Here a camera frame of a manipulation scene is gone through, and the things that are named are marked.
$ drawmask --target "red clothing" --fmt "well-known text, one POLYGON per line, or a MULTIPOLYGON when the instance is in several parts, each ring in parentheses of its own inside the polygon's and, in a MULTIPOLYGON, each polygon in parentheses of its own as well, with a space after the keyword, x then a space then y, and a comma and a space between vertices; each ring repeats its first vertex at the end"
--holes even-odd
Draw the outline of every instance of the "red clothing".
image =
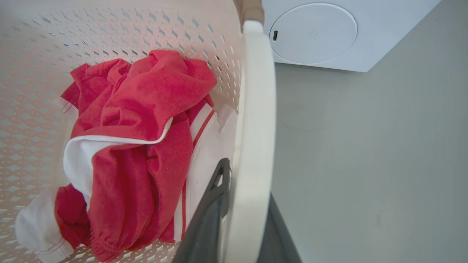
POLYGON ((61 97, 65 109, 78 109, 78 120, 64 153, 73 186, 59 189, 56 200, 62 236, 74 248, 89 245, 101 262, 158 238, 173 241, 193 149, 188 115, 205 97, 213 106, 212 72, 176 51, 152 51, 133 65, 115 59, 71 75, 75 82, 61 97))

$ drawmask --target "red trim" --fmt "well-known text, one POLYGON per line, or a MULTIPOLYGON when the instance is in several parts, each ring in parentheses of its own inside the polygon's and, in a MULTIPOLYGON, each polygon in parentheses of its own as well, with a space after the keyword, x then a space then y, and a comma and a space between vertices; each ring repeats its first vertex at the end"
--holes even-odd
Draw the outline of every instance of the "red trim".
POLYGON ((182 235, 181 240, 185 236, 185 197, 186 197, 186 190, 187 190, 187 179, 183 183, 182 187, 182 235))
MULTIPOLYGON (((211 120, 211 117, 214 114, 214 110, 211 110, 210 114, 208 117, 206 117, 205 121, 203 122, 203 125, 200 127, 200 130, 198 130, 197 135, 195 136, 195 139, 193 140, 193 149, 195 149, 195 146, 197 145, 198 139, 200 139, 200 136, 202 135, 203 131, 205 130, 205 127, 208 125, 208 122, 211 120)), ((185 224, 186 224, 186 219, 185 219, 185 198, 186 198, 186 190, 187 190, 187 179, 185 179, 185 183, 183 184, 182 188, 182 236, 181 240, 185 236, 185 224)))
POLYGON ((203 122, 202 127, 198 131, 197 135, 195 136, 195 139, 193 140, 193 148, 195 149, 195 146, 197 145, 198 139, 200 139, 200 136, 202 136, 203 130, 205 129, 206 125, 208 125, 208 122, 210 121, 211 117, 214 114, 214 110, 211 110, 210 114, 206 118, 206 120, 203 122))

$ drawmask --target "laundry basket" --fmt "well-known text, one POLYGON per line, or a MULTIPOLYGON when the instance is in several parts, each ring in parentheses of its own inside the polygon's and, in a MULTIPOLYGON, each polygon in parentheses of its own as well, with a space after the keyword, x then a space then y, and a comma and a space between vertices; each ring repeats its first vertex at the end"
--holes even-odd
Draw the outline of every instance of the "laundry basket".
MULTIPOLYGON (((68 183, 61 160, 73 123, 54 102, 72 83, 69 72, 115 58, 134 62, 154 49, 205 60, 218 80, 211 92, 215 105, 238 111, 221 260, 255 262, 270 196, 276 118, 273 60, 259 3, 39 2, 0 3, 0 262, 37 262, 15 240, 15 218, 45 188, 68 183)), ((124 252, 116 262, 171 262, 177 246, 156 242, 124 252)), ((94 261, 84 246, 65 260, 94 261)))

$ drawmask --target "red sleeve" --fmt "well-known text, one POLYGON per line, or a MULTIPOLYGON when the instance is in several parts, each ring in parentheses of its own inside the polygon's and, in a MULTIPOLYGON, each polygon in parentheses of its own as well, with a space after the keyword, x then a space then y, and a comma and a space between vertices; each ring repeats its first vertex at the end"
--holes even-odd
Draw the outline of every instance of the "red sleeve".
POLYGON ((154 212, 146 146, 109 146, 93 157, 88 216, 91 249, 100 262, 118 257, 140 237, 154 212))
POLYGON ((90 229, 85 199, 71 184, 60 187, 57 192, 55 218, 60 233, 73 248, 88 243, 90 229))

